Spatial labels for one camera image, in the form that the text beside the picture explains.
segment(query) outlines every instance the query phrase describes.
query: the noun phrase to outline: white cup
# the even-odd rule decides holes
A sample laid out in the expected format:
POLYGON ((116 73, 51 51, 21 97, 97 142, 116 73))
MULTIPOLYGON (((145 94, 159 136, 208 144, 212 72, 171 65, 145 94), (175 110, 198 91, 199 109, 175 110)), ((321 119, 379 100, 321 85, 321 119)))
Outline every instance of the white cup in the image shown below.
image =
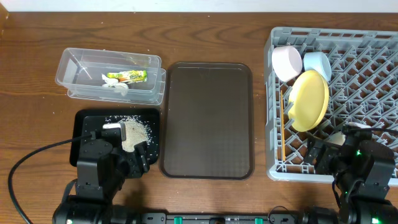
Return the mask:
POLYGON ((303 62, 293 46, 283 46, 272 52, 272 66, 278 78, 287 82, 301 73, 303 62))
POLYGON ((330 81, 331 78, 331 67, 328 57, 323 52, 310 52, 304 55, 304 70, 315 70, 326 81, 330 81))

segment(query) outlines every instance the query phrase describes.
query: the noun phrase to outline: gray dish rack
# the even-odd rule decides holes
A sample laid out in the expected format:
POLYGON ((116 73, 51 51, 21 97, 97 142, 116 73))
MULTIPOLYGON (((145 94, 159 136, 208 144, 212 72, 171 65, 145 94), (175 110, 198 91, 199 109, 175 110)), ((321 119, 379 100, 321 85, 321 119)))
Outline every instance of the gray dish rack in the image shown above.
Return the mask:
MULTIPOLYGON (((267 93, 266 167, 273 180, 331 183, 330 175, 315 173, 303 162, 307 134, 328 139, 348 122, 375 128, 398 129, 398 32, 275 27, 264 47, 264 81, 267 93), (294 46, 306 52, 324 52, 332 68, 330 102, 321 123, 307 133, 291 127, 287 112, 295 80, 280 81, 272 69, 275 47, 294 46), (284 104, 285 155, 282 160, 280 104, 284 104)), ((398 139, 378 133, 374 140, 398 151, 398 139)), ((396 168, 389 185, 398 185, 396 168)))

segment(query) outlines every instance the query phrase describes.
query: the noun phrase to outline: food wrapper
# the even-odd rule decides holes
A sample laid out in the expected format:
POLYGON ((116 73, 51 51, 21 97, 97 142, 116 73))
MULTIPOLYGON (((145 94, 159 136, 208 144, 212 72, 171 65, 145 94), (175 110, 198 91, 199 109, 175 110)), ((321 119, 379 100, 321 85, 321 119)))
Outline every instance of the food wrapper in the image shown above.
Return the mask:
POLYGON ((117 78, 119 82, 127 84, 146 82, 148 79, 146 70, 131 70, 118 73, 109 72, 106 76, 108 78, 117 78))
POLYGON ((108 78, 104 74, 102 74, 102 79, 105 81, 105 84, 102 85, 103 87, 114 87, 117 90, 115 90, 115 93, 121 93, 122 96, 127 95, 127 91, 129 89, 129 86, 125 83, 119 83, 119 80, 117 78, 108 78))

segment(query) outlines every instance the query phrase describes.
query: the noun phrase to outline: light blue bowl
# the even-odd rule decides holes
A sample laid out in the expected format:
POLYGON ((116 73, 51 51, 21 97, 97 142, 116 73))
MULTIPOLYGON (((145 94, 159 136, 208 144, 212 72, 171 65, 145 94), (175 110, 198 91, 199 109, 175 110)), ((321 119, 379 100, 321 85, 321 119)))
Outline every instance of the light blue bowl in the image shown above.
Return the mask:
POLYGON ((331 78, 331 67, 328 57, 323 52, 310 52, 304 55, 304 70, 315 70, 325 78, 326 81, 330 81, 331 78))

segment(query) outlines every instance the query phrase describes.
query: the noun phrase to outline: brown tray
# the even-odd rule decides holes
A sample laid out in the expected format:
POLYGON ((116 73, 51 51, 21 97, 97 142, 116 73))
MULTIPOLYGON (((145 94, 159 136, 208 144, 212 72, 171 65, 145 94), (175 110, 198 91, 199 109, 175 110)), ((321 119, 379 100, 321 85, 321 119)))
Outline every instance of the brown tray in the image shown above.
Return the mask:
POLYGON ((246 179, 254 170, 252 75, 243 64, 169 69, 160 169, 168 177, 246 179))

